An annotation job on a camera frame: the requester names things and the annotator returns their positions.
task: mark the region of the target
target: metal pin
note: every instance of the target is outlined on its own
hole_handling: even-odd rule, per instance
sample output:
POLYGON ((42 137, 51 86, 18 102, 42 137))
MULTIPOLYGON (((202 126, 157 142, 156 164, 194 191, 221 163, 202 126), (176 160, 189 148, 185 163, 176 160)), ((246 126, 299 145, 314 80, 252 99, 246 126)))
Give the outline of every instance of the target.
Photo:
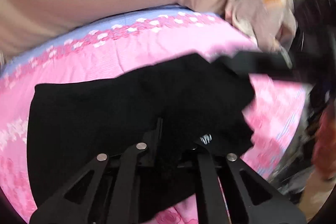
POLYGON ((97 160, 99 160, 99 161, 107 160, 107 155, 106 154, 99 154, 97 156, 97 160))
POLYGON ((227 154, 226 158, 227 158, 229 161, 236 161, 236 160, 237 160, 237 155, 236 155, 236 154, 233 154, 233 153, 229 153, 229 154, 227 154))
POLYGON ((147 148, 147 144, 145 144, 145 143, 138 143, 138 144, 136 145, 136 147, 137 147, 137 149, 139 149, 139 150, 144 150, 144 149, 147 148))

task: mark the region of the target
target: triangular cutout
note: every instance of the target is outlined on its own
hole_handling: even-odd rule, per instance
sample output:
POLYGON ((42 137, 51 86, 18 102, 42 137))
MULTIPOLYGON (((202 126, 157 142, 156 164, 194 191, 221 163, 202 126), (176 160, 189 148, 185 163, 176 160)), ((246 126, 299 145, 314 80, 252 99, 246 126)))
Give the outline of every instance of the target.
POLYGON ((94 173, 93 170, 89 171, 64 195, 64 198, 76 204, 81 204, 94 173))
POLYGON ((264 189, 258 182, 256 182, 249 173, 247 173, 245 170, 241 170, 239 173, 253 205, 260 205, 272 198, 272 195, 267 192, 267 190, 264 189))

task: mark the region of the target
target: black garment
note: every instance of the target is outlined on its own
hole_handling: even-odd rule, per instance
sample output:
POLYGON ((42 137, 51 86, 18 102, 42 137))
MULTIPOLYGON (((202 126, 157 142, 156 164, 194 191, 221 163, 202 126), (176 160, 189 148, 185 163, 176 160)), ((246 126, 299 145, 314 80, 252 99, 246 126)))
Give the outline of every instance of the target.
MULTIPOLYGON (((27 160, 37 206, 96 155, 122 153, 140 142, 162 117, 163 132, 157 156, 159 175, 174 177, 181 153, 210 133, 213 154, 251 147, 251 129, 241 113, 254 98, 248 78, 239 78, 219 61, 208 63, 190 54, 140 68, 115 79, 76 84, 41 84, 31 103, 27 160)), ((163 192, 146 188, 147 211, 153 217, 194 193, 188 175, 163 192)))

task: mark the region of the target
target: pink fabric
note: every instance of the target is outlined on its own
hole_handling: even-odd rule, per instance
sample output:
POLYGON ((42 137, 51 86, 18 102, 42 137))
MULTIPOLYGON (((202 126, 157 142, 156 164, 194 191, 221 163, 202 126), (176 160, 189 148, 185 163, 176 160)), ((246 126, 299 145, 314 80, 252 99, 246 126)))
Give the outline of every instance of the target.
MULTIPOLYGON (((199 52, 210 60, 242 48, 256 46, 228 23, 199 13, 181 13, 140 19, 132 26, 113 26, 104 32, 93 30, 83 39, 47 49, 0 80, 1 188, 28 222, 36 209, 26 164, 28 115, 36 84, 112 78, 188 52, 199 52)), ((267 177, 295 133, 305 94, 300 85, 272 82, 266 76, 251 76, 251 80, 256 100, 244 114, 255 129, 255 146, 243 159, 267 177)), ((197 224, 195 197, 159 213, 149 223, 197 224)))

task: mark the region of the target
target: pink bed sheet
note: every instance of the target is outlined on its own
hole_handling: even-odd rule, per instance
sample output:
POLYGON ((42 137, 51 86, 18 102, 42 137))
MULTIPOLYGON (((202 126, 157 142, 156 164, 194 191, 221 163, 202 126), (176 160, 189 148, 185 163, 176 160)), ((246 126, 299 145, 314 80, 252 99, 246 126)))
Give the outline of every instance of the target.
MULTIPOLYGON (((199 13, 139 18, 129 26, 92 30, 82 39, 67 39, 62 45, 49 47, 0 79, 1 188, 28 222, 36 210, 26 163, 29 107, 36 84, 112 78, 188 52, 211 60, 243 48, 256 49, 256 45, 220 18, 199 13)), ((266 178, 295 133, 305 93, 301 85, 273 82, 267 76, 252 75, 251 81, 256 99, 244 115, 255 131, 254 147, 242 159, 266 178)), ((195 196, 148 223, 197 224, 195 196)))

